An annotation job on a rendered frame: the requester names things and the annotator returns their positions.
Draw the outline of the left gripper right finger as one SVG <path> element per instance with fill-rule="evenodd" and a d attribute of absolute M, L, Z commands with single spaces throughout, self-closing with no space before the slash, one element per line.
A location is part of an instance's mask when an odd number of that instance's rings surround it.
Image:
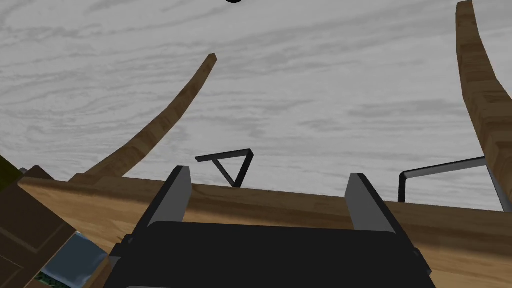
<path fill-rule="evenodd" d="M 350 174 L 344 198 L 355 230 L 394 233 L 407 247 L 414 247 L 395 215 L 364 174 Z"/>

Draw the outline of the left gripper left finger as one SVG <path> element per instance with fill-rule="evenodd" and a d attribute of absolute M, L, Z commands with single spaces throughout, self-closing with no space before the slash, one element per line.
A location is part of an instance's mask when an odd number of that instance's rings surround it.
<path fill-rule="evenodd" d="M 132 232 L 141 234 L 155 222 L 182 222 L 192 196 L 190 168 L 178 165 L 159 189 Z"/>

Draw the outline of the black bent metal bar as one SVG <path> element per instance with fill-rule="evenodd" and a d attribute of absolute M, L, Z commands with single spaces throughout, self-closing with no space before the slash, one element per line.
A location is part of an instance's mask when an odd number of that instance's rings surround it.
<path fill-rule="evenodd" d="M 425 177 L 435 174 L 448 173 L 453 171 L 460 171 L 466 169 L 472 169 L 477 167 L 486 167 L 489 173 L 489 176 L 492 180 L 494 189 L 496 191 L 498 200 L 504 212 L 512 213 L 512 202 L 509 200 L 506 193 L 501 188 L 499 182 L 494 177 L 493 172 L 487 165 L 487 160 L 484 156 L 465 159 L 461 161 L 443 163 L 428 167 L 421 167 L 412 170 L 406 170 L 400 173 L 399 175 L 399 183 L 398 183 L 398 198 L 397 201 L 399 203 L 404 203 L 406 201 L 406 182 L 411 178 Z"/>

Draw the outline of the large landscape picture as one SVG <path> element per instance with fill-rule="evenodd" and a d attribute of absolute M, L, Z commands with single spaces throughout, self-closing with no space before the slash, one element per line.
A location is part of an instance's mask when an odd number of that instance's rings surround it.
<path fill-rule="evenodd" d="M 82 288 L 106 256 L 103 249 L 76 232 L 35 280 L 51 288 Z"/>

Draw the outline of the dark brown door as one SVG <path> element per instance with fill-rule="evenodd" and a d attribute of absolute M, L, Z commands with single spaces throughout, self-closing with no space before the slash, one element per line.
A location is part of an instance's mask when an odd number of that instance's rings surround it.
<path fill-rule="evenodd" d="M 0 288 L 25 288 L 75 232 L 16 181 L 0 191 Z"/>

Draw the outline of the black triangular metal frame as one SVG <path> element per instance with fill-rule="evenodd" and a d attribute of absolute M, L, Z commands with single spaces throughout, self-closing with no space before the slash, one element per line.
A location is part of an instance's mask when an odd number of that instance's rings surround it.
<path fill-rule="evenodd" d="M 228 173 L 228 171 L 220 163 L 220 160 L 232 159 L 232 158 L 238 158 L 238 157 L 244 157 L 244 161 L 241 165 L 241 168 L 237 174 L 236 179 L 233 180 L 232 177 L 230 176 L 230 174 Z M 234 150 L 234 151 L 227 151 L 227 152 L 221 152 L 221 153 L 196 156 L 195 160 L 198 163 L 213 162 L 213 164 L 221 172 L 222 176 L 228 181 L 228 183 L 231 185 L 231 187 L 240 188 L 243 184 L 243 181 L 244 181 L 246 175 L 247 175 L 248 169 L 251 165 L 253 158 L 254 158 L 254 153 L 252 152 L 252 150 L 250 148 L 247 148 L 247 149 L 240 149 L 240 150 Z"/>

